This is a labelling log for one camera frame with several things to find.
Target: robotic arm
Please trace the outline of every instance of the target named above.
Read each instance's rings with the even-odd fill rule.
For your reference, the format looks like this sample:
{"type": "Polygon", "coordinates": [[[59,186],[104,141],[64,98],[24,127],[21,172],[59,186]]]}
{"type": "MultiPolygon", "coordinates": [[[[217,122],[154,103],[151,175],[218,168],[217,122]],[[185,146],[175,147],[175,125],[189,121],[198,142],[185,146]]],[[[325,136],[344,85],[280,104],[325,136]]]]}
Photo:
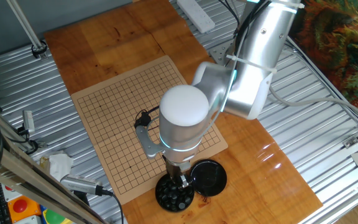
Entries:
{"type": "Polygon", "coordinates": [[[299,5],[300,0],[248,2],[244,13],[251,13],[233,45],[237,57],[231,57],[227,67],[201,63],[191,85],[175,86],[162,97],[161,143],[154,144],[145,127],[135,127],[146,156],[152,159],[161,152],[167,172],[178,186],[189,185],[185,172],[215,112],[256,119],[262,111],[299,5]]]}

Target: metal grating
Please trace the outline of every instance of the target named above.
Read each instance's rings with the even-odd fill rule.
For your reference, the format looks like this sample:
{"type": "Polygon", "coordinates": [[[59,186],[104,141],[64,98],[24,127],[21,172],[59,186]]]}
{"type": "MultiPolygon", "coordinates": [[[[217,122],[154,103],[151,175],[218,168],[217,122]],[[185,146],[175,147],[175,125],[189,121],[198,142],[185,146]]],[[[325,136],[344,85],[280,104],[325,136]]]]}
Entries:
{"type": "MultiPolygon", "coordinates": [[[[74,158],[71,173],[102,181],[111,190],[66,86],[48,50],[49,59],[34,58],[30,46],[0,56],[0,106],[2,115],[15,127],[21,126],[22,110],[32,110],[35,134],[31,139],[48,148],[32,155],[63,150],[74,158]]],[[[110,196],[88,195],[91,208],[106,220],[119,220],[117,202],[110,196]]]]}
{"type": "MultiPolygon", "coordinates": [[[[215,30],[207,34],[196,30],[175,0],[170,2],[211,54],[213,50],[222,52],[222,47],[230,45],[236,22],[218,1],[197,1],[216,23],[215,30]]],[[[243,3],[236,4],[242,12],[243,3]]],[[[286,100],[343,99],[322,74],[310,70],[292,49],[285,47],[277,69],[272,86],[286,100]]],[[[358,167],[350,156],[358,152],[358,146],[346,149],[342,144],[358,131],[358,122],[349,110],[329,102],[288,107],[277,103],[269,94],[258,120],[324,204],[302,223],[335,222],[358,204],[358,167]]]]}
{"type": "MultiPolygon", "coordinates": [[[[200,34],[176,4],[198,41],[207,49],[232,39],[236,21],[216,0],[198,1],[216,27],[200,34]]],[[[237,11],[244,3],[236,2],[237,11]]],[[[48,148],[32,157],[37,161],[48,152],[64,150],[74,158],[72,173],[101,180],[111,189],[81,119],[60,77],[55,62],[35,59],[30,46],[0,56],[0,105],[3,115],[14,126],[22,123],[22,110],[32,110],[36,134],[48,148]]],[[[277,65],[279,72],[272,86],[286,100],[340,96],[321,74],[312,72],[298,57],[284,51],[277,65]]],[[[303,223],[329,223],[358,204],[358,167],[342,141],[358,130],[353,115],[332,103],[287,107],[270,95],[259,121],[324,203],[303,223]]],[[[88,196],[92,209],[106,220],[118,220],[119,209],[110,197],[88,196]]]]}

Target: power strip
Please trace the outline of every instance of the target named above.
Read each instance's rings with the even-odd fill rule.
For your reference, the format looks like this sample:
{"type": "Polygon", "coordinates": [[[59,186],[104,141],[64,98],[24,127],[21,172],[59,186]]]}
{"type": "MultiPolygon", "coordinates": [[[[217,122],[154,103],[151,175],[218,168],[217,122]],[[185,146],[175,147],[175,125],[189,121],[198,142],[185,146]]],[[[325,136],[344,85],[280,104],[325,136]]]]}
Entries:
{"type": "Polygon", "coordinates": [[[215,23],[195,0],[178,0],[177,3],[202,34],[215,28],[215,23]]]}

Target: white cable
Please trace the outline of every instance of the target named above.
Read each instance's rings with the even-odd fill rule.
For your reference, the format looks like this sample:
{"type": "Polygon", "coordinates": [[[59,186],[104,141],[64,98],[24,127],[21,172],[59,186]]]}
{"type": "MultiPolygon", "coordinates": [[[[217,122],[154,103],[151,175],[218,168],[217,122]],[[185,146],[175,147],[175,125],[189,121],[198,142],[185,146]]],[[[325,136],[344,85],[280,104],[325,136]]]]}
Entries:
{"type": "Polygon", "coordinates": [[[270,73],[273,73],[276,74],[277,73],[277,69],[276,68],[269,68],[269,67],[266,67],[266,66],[261,66],[261,65],[258,65],[258,64],[255,64],[254,62],[250,62],[246,59],[241,59],[241,58],[238,58],[236,56],[232,56],[232,55],[226,55],[227,58],[233,60],[233,61],[239,61],[239,62],[242,62],[242,63],[246,63],[248,65],[251,65],[251,66],[254,66],[254,67],[257,67],[257,68],[260,68],[260,69],[263,69],[265,71],[268,71],[270,73]]]}
{"type": "MultiPolygon", "coordinates": [[[[300,59],[311,71],[313,71],[313,69],[309,66],[309,63],[306,62],[303,58],[301,58],[299,55],[295,54],[294,52],[291,52],[289,50],[283,50],[285,52],[288,52],[294,56],[296,56],[298,59],[300,59]]],[[[338,103],[341,105],[344,105],[350,109],[352,109],[356,114],[358,114],[358,108],[353,106],[352,104],[350,104],[349,102],[346,102],[344,100],[340,100],[340,99],[335,99],[335,98],[317,98],[317,99],[313,99],[313,100],[306,100],[306,101],[301,101],[301,102],[290,102],[287,100],[284,100],[283,98],[281,98],[280,96],[277,95],[277,93],[273,90],[273,88],[270,86],[269,88],[270,92],[272,93],[272,95],[280,102],[282,102],[285,105],[288,106],[305,106],[305,105],[309,105],[312,103],[318,103],[318,102],[324,102],[324,101],[330,101],[333,103],[338,103]]]]}

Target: colorful fabric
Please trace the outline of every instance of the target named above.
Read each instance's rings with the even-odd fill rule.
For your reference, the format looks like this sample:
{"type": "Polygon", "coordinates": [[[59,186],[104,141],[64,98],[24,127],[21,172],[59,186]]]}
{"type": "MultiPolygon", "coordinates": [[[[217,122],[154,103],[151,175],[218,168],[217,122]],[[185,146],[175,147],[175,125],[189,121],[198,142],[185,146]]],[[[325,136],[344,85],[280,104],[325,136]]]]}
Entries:
{"type": "Polygon", "coordinates": [[[358,0],[308,0],[290,36],[358,107],[358,0]]]}

